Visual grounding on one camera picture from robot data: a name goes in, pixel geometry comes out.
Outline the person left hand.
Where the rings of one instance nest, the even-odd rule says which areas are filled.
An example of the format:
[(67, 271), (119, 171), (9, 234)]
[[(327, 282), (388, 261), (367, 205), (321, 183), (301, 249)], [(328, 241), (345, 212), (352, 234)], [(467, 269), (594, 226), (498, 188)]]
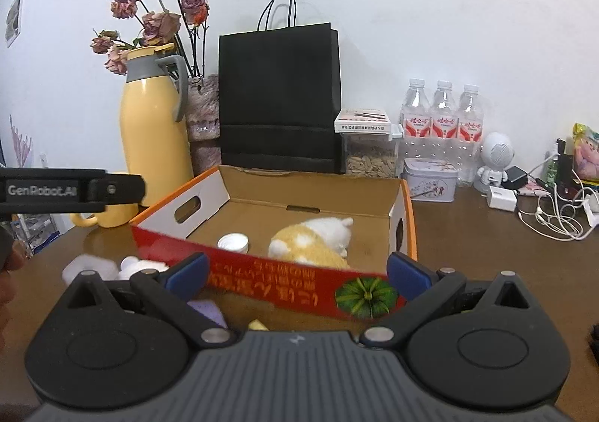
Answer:
[(10, 314), (8, 305), (16, 295), (16, 288), (11, 278), (11, 273), (21, 269), (27, 263), (27, 251), (23, 243), (15, 239), (12, 243), (11, 253), (1, 269), (0, 279), (0, 350), (5, 350), (5, 330), (9, 323)]

